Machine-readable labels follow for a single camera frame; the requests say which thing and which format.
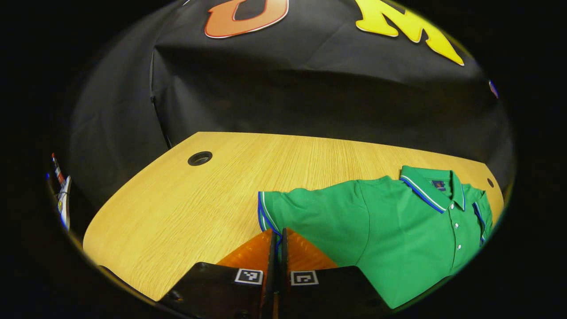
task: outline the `table surface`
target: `table surface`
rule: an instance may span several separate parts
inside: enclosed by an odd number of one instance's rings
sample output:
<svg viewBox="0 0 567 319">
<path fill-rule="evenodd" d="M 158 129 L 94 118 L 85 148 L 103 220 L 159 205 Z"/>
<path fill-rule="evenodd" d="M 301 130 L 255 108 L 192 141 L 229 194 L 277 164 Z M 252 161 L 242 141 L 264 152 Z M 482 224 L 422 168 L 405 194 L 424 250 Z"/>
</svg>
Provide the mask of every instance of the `table surface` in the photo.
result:
<svg viewBox="0 0 567 319">
<path fill-rule="evenodd" d="M 212 152 L 211 160 L 188 165 L 201 151 Z M 217 263 L 261 232 L 258 191 L 399 179 L 403 165 L 453 170 L 461 182 L 485 190 L 496 224 L 502 194 L 480 162 L 331 138 L 199 132 L 124 184 L 91 221 L 83 248 L 95 263 L 159 300 L 196 262 Z"/>
</svg>

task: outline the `wooden table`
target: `wooden table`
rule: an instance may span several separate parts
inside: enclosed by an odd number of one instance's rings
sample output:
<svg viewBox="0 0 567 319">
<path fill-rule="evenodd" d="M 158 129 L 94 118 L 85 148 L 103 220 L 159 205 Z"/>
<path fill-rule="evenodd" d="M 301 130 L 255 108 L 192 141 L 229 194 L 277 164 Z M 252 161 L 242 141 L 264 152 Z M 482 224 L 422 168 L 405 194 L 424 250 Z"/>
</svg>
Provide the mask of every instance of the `wooden table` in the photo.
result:
<svg viewBox="0 0 567 319">
<path fill-rule="evenodd" d="M 211 160 L 188 165 L 201 151 L 212 152 Z M 462 183 L 486 190 L 496 224 L 503 198 L 483 163 L 330 138 L 199 132 L 122 186 L 94 217 L 83 248 L 95 263 L 159 300 L 196 262 L 217 263 L 261 232 L 258 191 L 399 179 L 402 165 L 453 170 Z"/>
</svg>

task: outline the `shirt collar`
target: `shirt collar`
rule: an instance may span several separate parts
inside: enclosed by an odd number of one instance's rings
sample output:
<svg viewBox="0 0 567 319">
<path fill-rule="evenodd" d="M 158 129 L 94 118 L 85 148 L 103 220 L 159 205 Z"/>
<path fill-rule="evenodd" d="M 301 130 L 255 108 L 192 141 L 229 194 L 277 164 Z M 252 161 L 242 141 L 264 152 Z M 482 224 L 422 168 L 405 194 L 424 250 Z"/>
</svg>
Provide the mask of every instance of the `shirt collar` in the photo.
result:
<svg viewBox="0 0 567 319">
<path fill-rule="evenodd" d="M 401 168 L 400 180 L 404 181 L 421 199 L 440 213 L 444 213 L 449 208 L 451 201 L 455 202 L 461 210 L 465 210 L 466 201 L 463 185 L 452 170 L 418 169 L 404 165 Z M 452 188 L 451 198 L 433 186 L 430 180 L 449 180 Z"/>
</svg>

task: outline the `green polo shirt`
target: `green polo shirt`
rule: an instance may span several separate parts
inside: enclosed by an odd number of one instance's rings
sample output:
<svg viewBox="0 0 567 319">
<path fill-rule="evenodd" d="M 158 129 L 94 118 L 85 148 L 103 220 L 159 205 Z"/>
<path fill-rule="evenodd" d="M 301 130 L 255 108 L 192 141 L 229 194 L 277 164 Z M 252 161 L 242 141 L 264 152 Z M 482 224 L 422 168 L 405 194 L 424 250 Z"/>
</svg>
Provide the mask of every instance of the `green polo shirt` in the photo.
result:
<svg viewBox="0 0 567 319">
<path fill-rule="evenodd" d="M 339 267 L 358 266 L 390 308 L 458 272 L 492 230 L 485 191 L 453 171 L 403 166 L 399 180 L 258 197 L 262 231 L 291 228 Z"/>
</svg>

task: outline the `shirt label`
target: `shirt label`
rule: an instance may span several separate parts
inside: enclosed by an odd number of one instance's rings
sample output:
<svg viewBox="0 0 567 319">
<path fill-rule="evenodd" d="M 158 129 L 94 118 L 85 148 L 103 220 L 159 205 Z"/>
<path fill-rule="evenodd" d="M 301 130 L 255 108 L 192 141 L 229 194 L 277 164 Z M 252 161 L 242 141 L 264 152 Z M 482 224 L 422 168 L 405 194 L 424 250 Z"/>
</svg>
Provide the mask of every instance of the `shirt label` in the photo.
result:
<svg viewBox="0 0 567 319">
<path fill-rule="evenodd" d="M 431 181 L 433 186 L 435 186 L 438 190 L 444 192 L 447 189 L 445 188 L 445 182 L 444 181 Z"/>
</svg>

